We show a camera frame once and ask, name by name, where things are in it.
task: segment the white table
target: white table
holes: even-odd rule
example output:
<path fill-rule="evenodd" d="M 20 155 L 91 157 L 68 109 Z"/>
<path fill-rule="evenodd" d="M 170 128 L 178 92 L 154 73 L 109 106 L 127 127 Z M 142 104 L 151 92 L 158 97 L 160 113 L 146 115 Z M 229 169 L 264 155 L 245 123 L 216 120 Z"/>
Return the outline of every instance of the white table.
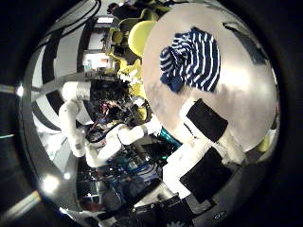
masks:
<path fill-rule="evenodd" d="M 228 129 L 245 151 L 255 147 L 272 125 L 276 113 L 276 86 L 271 65 L 252 63 L 238 38 L 223 27 L 223 22 L 238 22 L 230 14 L 189 3 L 174 6 L 154 26 L 143 54 L 144 88 L 152 111 L 178 140 L 189 139 L 179 111 L 190 97 L 202 98 L 214 111 L 228 120 Z M 196 26 L 217 40 L 222 65 L 214 94 L 185 86 L 178 94 L 160 81 L 159 55 L 177 32 Z"/>

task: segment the navy and white striped shirt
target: navy and white striped shirt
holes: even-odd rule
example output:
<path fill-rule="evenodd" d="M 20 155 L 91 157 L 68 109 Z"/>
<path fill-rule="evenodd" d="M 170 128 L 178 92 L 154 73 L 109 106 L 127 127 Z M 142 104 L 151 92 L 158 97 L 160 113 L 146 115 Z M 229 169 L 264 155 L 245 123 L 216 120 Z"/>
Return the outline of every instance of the navy and white striped shirt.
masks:
<path fill-rule="evenodd" d="M 220 52 L 214 37 L 197 27 L 176 33 L 171 46 L 162 50 L 161 81 L 178 93 L 184 84 L 214 92 L 220 77 Z"/>

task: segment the wire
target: wire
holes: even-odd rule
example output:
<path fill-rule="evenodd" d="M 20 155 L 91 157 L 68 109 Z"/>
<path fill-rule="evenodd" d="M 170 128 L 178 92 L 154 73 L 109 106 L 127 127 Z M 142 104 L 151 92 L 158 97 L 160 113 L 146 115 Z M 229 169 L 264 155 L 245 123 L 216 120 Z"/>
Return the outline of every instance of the wire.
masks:
<path fill-rule="evenodd" d="M 48 33 L 46 33 L 46 34 L 44 35 L 44 37 L 49 36 L 50 34 L 54 33 L 55 31 L 58 31 L 58 30 L 60 30 L 60 29 L 64 29 L 64 28 L 67 28 L 67 27 L 69 27 L 69 26 L 72 26 L 72 25 L 76 24 L 77 22 L 79 22 L 80 20 L 82 20 L 87 14 L 89 14 L 92 10 L 94 10 L 95 7 L 97 6 L 97 3 L 98 3 L 98 1 L 95 0 L 95 5 L 94 5 L 93 7 L 91 7 L 91 9 L 89 9 L 87 12 L 85 12 L 84 15 L 82 15 L 80 18 L 78 18 L 78 19 L 77 19 L 76 21 L 74 21 L 73 23 L 68 24 L 68 25 L 65 25 L 65 26 L 61 26 L 61 27 L 56 28 L 56 29 L 54 29 L 54 30 L 52 30 L 52 31 L 49 31 Z"/>
<path fill-rule="evenodd" d="M 150 171 L 145 172 L 145 173 L 141 173 L 141 174 L 136 174 L 136 175 L 137 175 L 137 176 L 143 176 L 143 175 L 149 174 L 149 173 L 151 173 L 151 172 L 154 170 L 154 167 L 155 167 L 155 164 L 153 164 L 153 166 L 152 166 L 152 168 L 151 168 Z"/>
<path fill-rule="evenodd" d="M 91 19 L 93 19 L 93 18 L 96 16 L 96 14 L 98 13 L 98 11 L 100 10 L 100 7 L 101 7 L 101 2 L 100 2 L 100 0 L 96 0 L 96 1 L 98 1 L 98 8 L 94 11 L 94 13 L 93 13 L 87 20 L 85 20 L 84 22 L 82 22 L 82 23 L 80 23 L 79 25 L 75 26 L 73 29 L 67 31 L 67 32 L 64 33 L 61 37 L 59 37 L 59 38 L 57 38 L 57 39 L 50 39 L 50 40 L 48 40 L 47 42 L 38 45 L 38 46 L 36 47 L 35 51 L 38 50 L 38 49 L 40 49 L 41 47 L 43 47 L 43 46 L 45 46 L 45 45 L 48 45 L 48 44 L 50 44 L 50 43 L 52 43 L 52 42 L 54 42 L 54 41 L 56 41 L 56 40 L 58 40 L 58 39 L 61 39 L 61 38 L 65 37 L 65 36 L 67 36 L 67 35 L 73 33 L 75 30 L 77 30 L 78 28 L 80 28 L 81 26 L 83 26 L 84 24 L 86 24 L 88 21 L 90 21 Z"/>
<path fill-rule="evenodd" d="M 74 13 L 75 11 L 77 11 L 78 9 L 80 9 L 82 6 L 84 6 L 85 3 L 87 3 L 89 0 L 83 1 L 82 4 L 80 4 L 77 8 L 75 8 L 74 10 L 72 10 L 71 12 L 67 13 L 66 15 L 60 17 L 57 22 L 63 20 L 64 18 L 68 17 L 70 14 Z"/>

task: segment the black pad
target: black pad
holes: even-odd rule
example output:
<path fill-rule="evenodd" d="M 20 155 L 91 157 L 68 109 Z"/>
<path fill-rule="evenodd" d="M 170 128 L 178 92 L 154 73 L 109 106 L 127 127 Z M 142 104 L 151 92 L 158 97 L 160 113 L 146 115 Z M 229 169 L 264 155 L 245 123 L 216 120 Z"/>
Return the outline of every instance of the black pad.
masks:
<path fill-rule="evenodd" d="M 231 170 L 225 167 L 221 160 L 217 150 L 211 148 L 199 163 L 180 178 L 180 182 L 198 202 L 212 197 L 231 176 Z"/>
<path fill-rule="evenodd" d="M 224 134 L 228 122 L 198 99 L 187 113 L 187 118 L 208 139 L 217 142 Z"/>

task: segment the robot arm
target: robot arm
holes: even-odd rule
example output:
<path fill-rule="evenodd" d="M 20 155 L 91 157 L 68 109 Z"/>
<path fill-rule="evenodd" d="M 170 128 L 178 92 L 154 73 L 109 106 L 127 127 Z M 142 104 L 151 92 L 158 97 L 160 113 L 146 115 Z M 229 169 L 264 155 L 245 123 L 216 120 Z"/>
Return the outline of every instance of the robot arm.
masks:
<path fill-rule="evenodd" d="M 59 110 L 62 132 L 66 135 L 73 154 L 76 157 L 82 157 L 85 154 L 86 162 L 90 167 L 105 165 L 109 158 L 121 150 L 122 145 L 130 145 L 147 134 L 161 131 L 162 125 L 155 116 L 150 122 L 132 129 L 120 124 L 106 135 L 106 145 L 97 152 L 96 148 L 76 128 L 80 101 L 90 100 L 91 89 L 90 82 L 66 82 L 62 89 L 66 102 Z"/>
<path fill-rule="evenodd" d="M 66 135 L 76 157 L 85 154 L 84 137 L 76 128 L 76 117 L 80 112 L 80 101 L 90 98 L 90 87 L 90 82 L 66 82 L 62 88 L 62 96 L 66 101 L 59 109 L 59 120 L 62 133 Z"/>

